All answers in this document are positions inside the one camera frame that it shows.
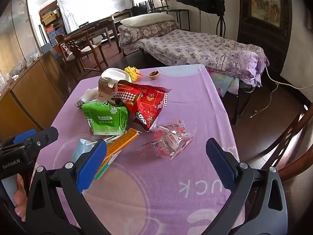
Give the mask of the person's left hand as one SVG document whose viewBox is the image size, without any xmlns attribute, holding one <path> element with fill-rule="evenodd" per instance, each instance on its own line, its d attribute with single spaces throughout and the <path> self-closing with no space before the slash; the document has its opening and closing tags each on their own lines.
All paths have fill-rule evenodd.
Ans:
<svg viewBox="0 0 313 235">
<path fill-rule="evenodd" d="M 16 177 L 17 191 L 14 194 L 14 200 L 16 202 L 15 213 L 21 218 L 22 222 L 25 222 L 26 208 L 27 208 L 27 196 L 24 189 L 23 178 L 17 174 Z"/>
</svg>

